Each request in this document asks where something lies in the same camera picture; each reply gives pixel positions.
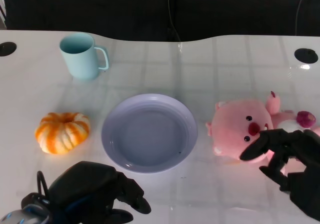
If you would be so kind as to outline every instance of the small pumpkin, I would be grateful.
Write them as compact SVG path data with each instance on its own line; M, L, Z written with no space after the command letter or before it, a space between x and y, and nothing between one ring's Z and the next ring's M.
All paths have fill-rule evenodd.
M90 133L89 118L79 112L50 112L35 130L41 149L49 154L66 154Z

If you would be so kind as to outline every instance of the pink plush toy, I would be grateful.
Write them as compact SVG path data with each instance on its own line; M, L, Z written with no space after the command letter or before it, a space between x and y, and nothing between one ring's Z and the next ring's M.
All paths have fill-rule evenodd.
M207 122L208 135L213 139L213 152L217 156L229 156L239 160L241 153L260 136L259 132L271 129L284 129L286 132L312 129L316 118L308 111L280 111L281 101L272 91L266 105L260 100L233 100L218 102L212 122ZM252 160L258 162L266 156L270 159L272 151Z

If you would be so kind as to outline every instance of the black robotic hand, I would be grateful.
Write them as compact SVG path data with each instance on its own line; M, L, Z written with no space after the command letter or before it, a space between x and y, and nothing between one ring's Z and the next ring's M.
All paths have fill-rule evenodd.
M261 131L240 159L253 160L268 150L274 155L268 166L259 169L279 184L280 190L288 193L305 214L320 221L320 137L309 129L290 133L283 129ZM306 166L304 172L282 174L280 170L289 158L301 161Z
M39 193L26 196L21 207L26 210L30 205L38 205L47 210L48 221L44 223L124 224L132 221L128 211L113 209L115 199L142 214L151 212L140 186L112 166L81 161L58 177L49 189L42 172L38 172L37 180Z

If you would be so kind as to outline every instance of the plush toy nose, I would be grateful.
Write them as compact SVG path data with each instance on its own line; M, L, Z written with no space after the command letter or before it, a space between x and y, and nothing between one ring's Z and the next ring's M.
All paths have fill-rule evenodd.
M260 132L260 126L255 122L250 123L250 125L249 125L249 134L251 136L255 136L259 132Z

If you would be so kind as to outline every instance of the black fabric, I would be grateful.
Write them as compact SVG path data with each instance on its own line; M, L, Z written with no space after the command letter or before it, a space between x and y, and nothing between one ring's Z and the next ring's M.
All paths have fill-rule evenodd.
M5 0L9 29L167 41L168 0Z
M177 41L168 0L4 0L8 29L81 31L130 41ZM300 0L171 0L181 41L294 35ZM320 0L303 0L300 36L320 36Z
M300 0L177 0L175 27L183 41L221 35L295 35ZM298 35L320 36L320 0L303 0Z

